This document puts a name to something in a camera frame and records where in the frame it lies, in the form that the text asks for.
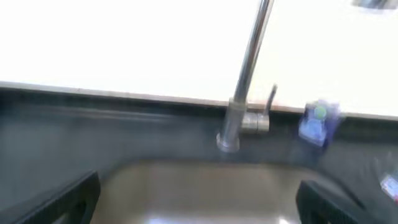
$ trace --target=dark countertop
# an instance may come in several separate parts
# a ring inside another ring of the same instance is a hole
[[[347,118],[324,154],[297,137],[300,115],[272,112],[265,136],[241,136],[225,154],[216,134],[225,108],[154,101],[0,90],[0,210],[87,170],[104,181],[142,161],[277,163],[333,179],[385,223],[398,205],[379,181],[397,167],[398,123]]]

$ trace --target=chrome faucet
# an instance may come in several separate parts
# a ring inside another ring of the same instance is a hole
[[[217,146],[224,152],[236,152],[239,150],[239,132],[242,128],[245,130],[255,130],[255,132],[257,132],[259,130],[267,130],[269,126],[267,110],[271,107],[276,86],[274,86],[264,114],[247,113],[246,98],[249,93],[251,78],[253,76],[254,67],[256,66],[262,38],[266,30],[273,3],[274,0],[261,0],[260,3],[256,21],[244,55],[235,94],[234,97],[229,100],[224,125],[220,133],[217,134]]]

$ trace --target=black object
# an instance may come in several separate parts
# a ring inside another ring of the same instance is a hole
[[[100,196],[100,180],[89,172],[0,213],[2,224],[89,224]]]
[[[296,195],[296,204],[303,224],[379,223],[362,208],[335,195],[312,180],[301,182]]]

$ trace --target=white wall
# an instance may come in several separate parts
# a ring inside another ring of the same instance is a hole
[[[0,1],[0,80],[227,101],[258,0]],[[398,116],[398,11],[275,0],[249,101]]]

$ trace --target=kitchen sink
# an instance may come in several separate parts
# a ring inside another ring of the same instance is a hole
[[[103,183],[91,223],[300,223],[295,194],[301,180],[343,195],[332,181],[297,167],[136,164]]]

